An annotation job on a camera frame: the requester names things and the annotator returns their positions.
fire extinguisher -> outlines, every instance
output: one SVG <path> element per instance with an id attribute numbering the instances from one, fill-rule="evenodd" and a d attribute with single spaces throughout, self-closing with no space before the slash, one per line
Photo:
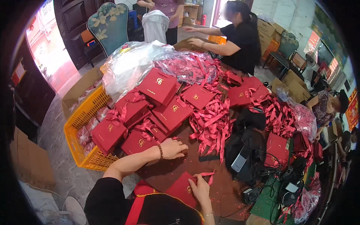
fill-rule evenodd
<path id="1" fill-rule="evenodd" d="M 201 18 L 201 25 L 205 26 L 205 22 L 206 22 L 206 13 L 204 13 Z"/>

black shirt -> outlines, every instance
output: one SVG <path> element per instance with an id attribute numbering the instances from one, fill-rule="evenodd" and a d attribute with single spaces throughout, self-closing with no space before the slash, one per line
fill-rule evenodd
<path id="1" fill-rule="evenodd" d="M 255 63 L 260 60 L 260 43 L 257 28 L 248 23 L 241 23 L 237 27 L 233 24 L 220 28 L 231 41 L 240 47 L 240 50 L 230 56 L 224 56 L 221 61 L 234 69 L 254 75 Z"/>
<path id="2" fill-rule="evenodd" d="M 134 199 L 125 199 L 122 183 L 112 177 L 99 179 L 90 191 L 85 214 L 89 225 L 125 224 Z M 165 194 L 145 197 L 138 224 L 201 224 L 199 214 Z"/>

hand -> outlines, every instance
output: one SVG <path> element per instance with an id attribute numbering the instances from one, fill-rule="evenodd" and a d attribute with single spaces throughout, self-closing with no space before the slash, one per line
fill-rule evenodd
<path id="1" fill-rule="evenodd" d="M 197 179 L 197 185 L 190 179 L 188 179 L 188 181 L 194 196 L 199 201 L 204 213 L 210 214 L 212 213 L 211 200 L 209 197 L 210 186 L 200 174 L 195 174 L 193 177 Z"/>
<path id="2" fill-rule="evenodd" d="M 160 144 L 162 149 L 162 154 L 164 159 L 176 159 L 179 157 L 184 157 L 185 155 L 181 152 L 185 149 L 189 149 L 186 144 L 183 144 L 181 141 L 172 140 L 171 138 L 166 139 L 163 143 Z M 160 150 L 159 147 L 156 147 L 158 152 L 158 158 L 160 158 Z"/>
<path id="3" fill-rule="evenodd" d="M 183 27 L 183 29 L 184 29 L 186 32 L 197 32 L 197 31 L 198 31 L 198 28 L 188 27 L 188 26 Z"/>
<path id="4" fill-rule="evenodd" d="M 148 3 L 147 7 L 149 9 L 153 9 L 155 7 L 155 3 L 151 2 L 151 3 Z"/>
<path id="5" fill-rule="evenodd" d="M 197 38 L 191 38 L 188 42 L 189 44 L 195 45 L 196 47 L 202 47 L 202 45 L 205 43 L 204 41 Z"/>
<path id="6" fill-rule="evenodd" d="M 316 136 L 315 136 L 315 141 L 319 141 L 320 140 L 320 133 L 316 133 Z"/>
<path id="7" fill-rule="evenodd" d="M 174 20 L 176 20 L 177 18 L 178 18 L 179 16 L 178 15 L 171 15 L 170 17 L 169 17 L 169 22 L 172 22 L 172 21 L 174 21 Z"/>

wooden door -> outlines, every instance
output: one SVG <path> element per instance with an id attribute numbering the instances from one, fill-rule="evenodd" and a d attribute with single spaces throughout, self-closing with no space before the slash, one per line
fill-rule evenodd
<path id="1" fill-rule="evenodd" d="M 86 30 L 86 22 L 99 7 L 97 0 L 54 0 L 54 12 L 60 35 L 76 69 L 87 60 L 82 54 L 79 34 Z"/>
<path id="2" fill-rule="evenodd" d="M 26 70 L 14 88 L 15 104 L 31 122 L 41 126 L 55 97 L 55 91 L 36 66 L 26 35 L 24 36 L 13 65 L 14 71 L 21 62 Z"/>

purple shirt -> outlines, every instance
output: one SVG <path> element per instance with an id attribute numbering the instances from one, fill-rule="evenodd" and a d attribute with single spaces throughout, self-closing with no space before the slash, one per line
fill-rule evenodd
<path id="1" fill-rule="evenodd" d="M 153 2 L 155 3 L 155 7 L 153 10 L 158 9 L 169 18 L 170 16 L 175 14 L 178 5 L 184 4 L 184 1 L 179 1 L 179 0 L 153 0 Z M 179 17 L 174 21 L 169 22 L 169 29 L 177 27 L 178 24 L 179 24 Z"/>

